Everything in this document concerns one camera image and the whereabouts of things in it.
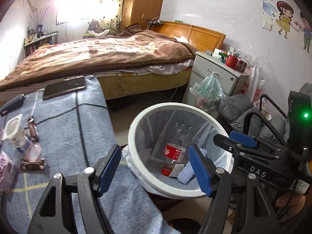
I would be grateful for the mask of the person hand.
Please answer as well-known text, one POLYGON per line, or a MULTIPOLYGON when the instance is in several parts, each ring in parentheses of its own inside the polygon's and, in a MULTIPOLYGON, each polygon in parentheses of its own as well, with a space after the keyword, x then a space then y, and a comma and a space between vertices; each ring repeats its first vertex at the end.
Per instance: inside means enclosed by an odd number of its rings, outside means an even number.
MULTIPOLYGON (((284 207, 287 204, 290 197, 291 197, 291 192, 284 194, 276 201, 276 206, 279 208, 284 207)), ((301 210, 304 208, 305 202, 306 202, 306 196, 303 196, 298 193, 294 193, 291 201, 289 202, 290 208, 288 209, 288 211, 285 213, 285 215, 279 222, 282 223, 282 222, 288 221, 291 218, 298 215, 301 212, 301 210)))

